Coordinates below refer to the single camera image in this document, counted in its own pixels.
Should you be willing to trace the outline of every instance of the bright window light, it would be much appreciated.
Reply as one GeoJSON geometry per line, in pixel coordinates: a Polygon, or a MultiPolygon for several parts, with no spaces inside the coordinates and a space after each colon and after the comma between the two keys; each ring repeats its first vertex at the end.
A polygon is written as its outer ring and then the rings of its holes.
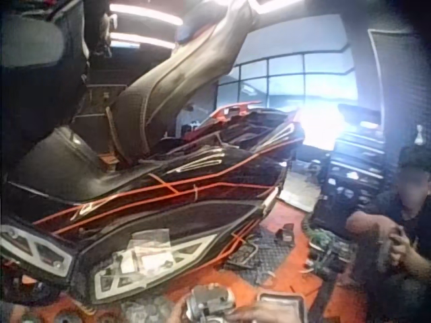
{"type": "Polygon", "coordinates": [[[337,104],[319,102],[301,109],[300,122],[305,132],[304,145],[333,150],[335,140],[345,129],[343,115],[337,104]]]}
{"type": "Polygon", "coordinates": [[[140,15],[141,17],[154,18],[177,26],[181,26],[183,24],[183,20],[179,17],[176,17],[175,15],[170,15],[168,13],[153,9],[137,7],[134,5],[111,4],[109,5],[109,9],[113,12],[128,13],[130,15],[140,15]]]}
{"type": "Polygon", "coordinates": [[[165,42],[164,40],[134,34],[121,34],[120,32],[111,32],[110,37],[113,40],[123,40],[125,42],[139,42],[141,44],[153,44],[156,46],[166,47],[170,49],[174,49],[175,47],[175,44],[173,42],[165,42]]]}
{"type": "Polygon", "coordinates": [[[139,44],[136,42],[120,42],[118,40],[112,40],[110,46],[119,48],[139,48],[139,44]]]}
{"type": "Polygon", "coordinates": [[[269,13],[271,11],[286,7],[288,5],[292,5],[294,3],[300,2],[302,0],[272,0],[266,2],[262,5],[259,5],[257,0],[248,0],[250,6],[259,14],[263,15],[264,13],[269,13]]]}

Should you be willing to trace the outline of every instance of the window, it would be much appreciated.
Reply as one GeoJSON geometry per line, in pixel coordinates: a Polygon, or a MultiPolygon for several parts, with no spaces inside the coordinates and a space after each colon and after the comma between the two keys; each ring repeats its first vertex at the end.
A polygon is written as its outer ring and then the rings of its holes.
{"type": "Polygon", "coordinates": [[[267,75],[267,61],[266,59],[259,62],[244,64],[241,66],[241,79],[251,79],[253,77],[260,77],[267,75]]]}
{"type": "Polygon", "coordinates": [[[356,74],[347,75],[306,75],[307,96],[326,99],[357,100],[356,74]]]}
{"type": "Polygon", "coordinates": [[[303,96],[304,77],[302,75],[270,77],[269,95],[270,96],[303,96]]]}
{"type": "Polygon", "coordinates": [[[302,73],[302,55],[292,55],[269,60],[269,74],[302,73]]]}
{"type": "Polygon", "coordinates": [[[267,100],[267,78],[250,79],[241,82],[240,102],[262,101],[266,106],[267,100]]]}
{"type": "Polygon", "coordinates": [[[238,82],[220,85],[217,92],[217,106],[236,103],[238,101],[238,82]]]}
{"type": "Polygon", "coordinates": [[[261,101],[259,106],[289,109],[314,102],[355,104],[357,99],[352,52],[346,46],[342,52],[299,52],[241,63],[220,79],[217,107],[261,101]]]}
{"type": "Polygon", "coordinates": [[[350,49],[341,53],[307,54],[304,58],[306,73],[345,73],[354,66],[350,49]]]}
{"type": "Polygon", "coordinates": [[[224,75],[220,78],[219,80],[219,84],[225,84],[225,83],[229,83],[232,81],[238,81],[240,79],[240,68],[234,67],[229,74],[224,75]]]}

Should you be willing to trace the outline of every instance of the headlight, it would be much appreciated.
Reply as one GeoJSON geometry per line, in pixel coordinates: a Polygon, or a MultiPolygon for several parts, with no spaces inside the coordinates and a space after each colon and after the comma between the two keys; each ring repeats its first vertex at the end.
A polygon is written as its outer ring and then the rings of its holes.
{"type": "Polygon", "coordinates": [[[1,226],[1,247],[50,274],[66,277],[73,257],[53,243],[11,225],[1,226]]]}

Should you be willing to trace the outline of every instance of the screw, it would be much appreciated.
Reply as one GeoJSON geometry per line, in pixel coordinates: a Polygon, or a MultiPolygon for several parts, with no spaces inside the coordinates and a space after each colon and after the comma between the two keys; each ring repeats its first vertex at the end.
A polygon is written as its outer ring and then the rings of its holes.
{"type": "Polygon", "coordinates": [[[63,268],[63,263],[60,262],[60,261],[54,261],[53,265],[54,265],[55,268],[57,268],[59,270],[61,270],[63,268]]]}
{"type": "Polygon", "coordinates": [[[11,227],[7,229],[7,234],[9,234],[12,239],[18,238],[18,235],[16,234],[15,230],[11,227]]]}

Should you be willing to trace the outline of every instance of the motorcycle seat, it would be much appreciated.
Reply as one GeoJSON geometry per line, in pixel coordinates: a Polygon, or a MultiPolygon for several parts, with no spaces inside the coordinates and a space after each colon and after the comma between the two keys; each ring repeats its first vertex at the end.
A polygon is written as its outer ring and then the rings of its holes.
{"type": "Polygon", "coordinates": [[[190,14],[196,20],[190,25],[185,22],[184,30],[189,30],[180,36],[185,43],[132,83],[108,109],[115,148],[129,165],[154,153],[170,121],[199,88],[229,73],[253,23],[247,0],[235,0],[227,9],[215,10],[213,20],[205,25],[197,19],[199,14],[209,15],[201,12],[201,6],[190,14]],[[212,22],[207,29],[201,28],[212,22]]]}
{"type": "Polygon", "coordinates": [[[143,161],[134,168],[107,172],[97,154],[68,127],[39,142],[8,174],[8,182],[67,203],[87,203],[113,192],[160,166],[143,161]]]}

